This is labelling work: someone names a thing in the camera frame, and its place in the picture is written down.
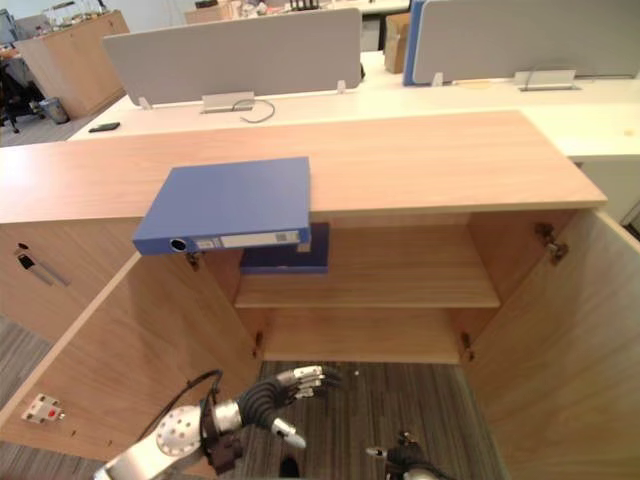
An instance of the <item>blue partition edge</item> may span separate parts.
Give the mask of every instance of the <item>blue partition edge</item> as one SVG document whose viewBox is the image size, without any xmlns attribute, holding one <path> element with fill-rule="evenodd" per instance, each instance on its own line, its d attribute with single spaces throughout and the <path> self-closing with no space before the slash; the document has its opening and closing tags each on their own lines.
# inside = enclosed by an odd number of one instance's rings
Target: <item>blue partition edge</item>
<svg viewBox="0 0 640 480">
<path fill-rule="evenodd" d="M 402 84 L 404 86 L 418 85 L 413 81 L 413 69 L 418 50 L 418 37 L 422 26 L 422 9 L 429 0 L 414 0 L 409 14 L 409 38 L 407 40 L 407 54 L 404 59 L 404 73 Z"/>
</svg>

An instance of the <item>blue binder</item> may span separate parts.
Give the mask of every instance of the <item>blue binder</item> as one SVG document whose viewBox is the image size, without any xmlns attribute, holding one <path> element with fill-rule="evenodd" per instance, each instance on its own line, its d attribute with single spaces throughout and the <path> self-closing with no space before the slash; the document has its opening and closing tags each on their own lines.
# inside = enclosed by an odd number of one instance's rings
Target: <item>blue binder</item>
<svg viewBox="0 0 640 480">
<path fill-rule="evenodd" d="M 143 255 L 307 243 L 309 159 L 174 168 L 133 236 Z"/>
<path fill-rule="evenodd" d="M 247 248 L 240 261 L 244 274 L 329 272 L 329 224 L 311 224 L 311 245 L 298 251 L 296 245 Z"/>
</svg>

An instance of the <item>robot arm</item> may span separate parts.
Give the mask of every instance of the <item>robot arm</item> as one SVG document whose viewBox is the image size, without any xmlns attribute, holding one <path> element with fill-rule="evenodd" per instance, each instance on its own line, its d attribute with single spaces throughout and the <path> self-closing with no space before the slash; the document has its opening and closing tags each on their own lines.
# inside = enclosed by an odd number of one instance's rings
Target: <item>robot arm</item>
<svg viewBox="0 0 640 480">
<path fill-rule="evenodd" d="M 152 480 L 169 471 L 184 470 L 203 456 L 223 473 L 242 456 L 233 434 L 249 425 L 305 448 L 304 438 L 277 415 L 277 409 L 339 384 L 340 376 L 333 369 L 302 367 L 263 380 L 234 400 L 214 404 L 207 396 L 202 406 L 177 407 L 153 432 L 96 472 L 94 480 Z"/>
<path fill-rule="evenodd" d="M 409 432 L 401 431 L 398 444 L 389 450 L 367 448 L 367 454 L 385 460 L 387 480 L 455 480 L 427 460 L 422 447 Z"/>
</svg>

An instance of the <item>cabinet hinge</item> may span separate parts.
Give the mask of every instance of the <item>cabinet hinge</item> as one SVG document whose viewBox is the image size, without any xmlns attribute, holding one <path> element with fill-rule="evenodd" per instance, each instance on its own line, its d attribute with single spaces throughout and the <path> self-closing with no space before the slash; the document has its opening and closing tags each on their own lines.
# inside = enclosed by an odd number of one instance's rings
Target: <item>cabinet hinge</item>
<svg viewBox="0 0 640 480">
<path fill-rule="evenodd" d="M 21 418 L 33 423 L 53 422 L 64 418 L 64 410 L 57 399 L 39 393 L 29 408 L 22 413 Z"/>
<path fill-rule="evenodd" d="M 550 223 L 536 223 L 535 234 L 549 252 L 551 264 L 557 265 L 569 253 L 569 245 L 556 240 L 555 229 Z"/>
<path fill-rule="evenodd" d="M 476 358 L 476 354 L 471 348 L 471 335 L 467 332 L 462 332 L 460 334 L 460 341 L 462 342 L 462 347 L 464 348 L 463 356 L 467 357 L 467 360 L 473 362 Z"/>
<path fill-rule="evenodd" d="M 185 253 L 184 257 L 194 272 L 200 270 L 200 256 L 197 253 Z"/>
<path fill-rule="evenodd" d="M 255 343 L 253 345 L 253 358 L 258 358 L 258 352 L 262 349 L 262 342 L 264 340 L 264 334 L 262 331 L 256 333 Z"/>
</svg>

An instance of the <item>black phone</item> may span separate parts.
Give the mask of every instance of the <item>black phone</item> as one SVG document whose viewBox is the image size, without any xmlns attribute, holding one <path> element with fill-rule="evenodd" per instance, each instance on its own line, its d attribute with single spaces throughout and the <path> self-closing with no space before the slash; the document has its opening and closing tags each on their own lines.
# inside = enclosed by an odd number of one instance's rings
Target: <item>black phone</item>
<svg viewBox="0 0 640 480">
<path fill-rule="evenodd" d="M 89 130 L 89 133 L 108 132 L 109 130 L 115 130 L 119 126 L 120 126 L 120 122 L 103 123 L 102 125 L 93 127 L 91 130 Z"/>
</svg>

